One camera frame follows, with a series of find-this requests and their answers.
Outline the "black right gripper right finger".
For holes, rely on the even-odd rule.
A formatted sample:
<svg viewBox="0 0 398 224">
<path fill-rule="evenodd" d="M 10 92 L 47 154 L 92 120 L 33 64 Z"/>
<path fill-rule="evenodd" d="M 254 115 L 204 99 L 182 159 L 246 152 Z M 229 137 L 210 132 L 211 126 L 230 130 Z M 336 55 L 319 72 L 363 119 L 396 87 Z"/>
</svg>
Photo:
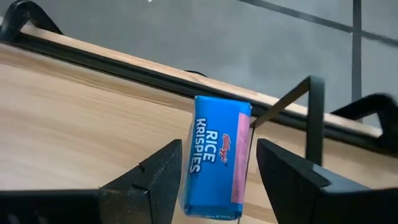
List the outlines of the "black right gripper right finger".
<svg viewBox="0 0 398 224">
<path fill-rule="evenodd" d="M 256 157 L 278 223 L 397 224 L 397 189 L 370 189 L 266 139 Z"/>
</svg>

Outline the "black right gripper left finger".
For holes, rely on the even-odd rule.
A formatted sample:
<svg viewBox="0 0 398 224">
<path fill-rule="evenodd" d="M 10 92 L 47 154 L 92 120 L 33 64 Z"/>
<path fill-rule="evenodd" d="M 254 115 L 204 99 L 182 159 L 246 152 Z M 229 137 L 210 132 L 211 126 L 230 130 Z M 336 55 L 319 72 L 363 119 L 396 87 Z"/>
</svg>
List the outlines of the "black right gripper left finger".
<svg viewBox="0 0 398 224">
<path fill-rule="evenodd" d="M 182 173 L 174 139 L 98 189 L 1 192 L 1 223 L 171 223 Z"/>
</svg>

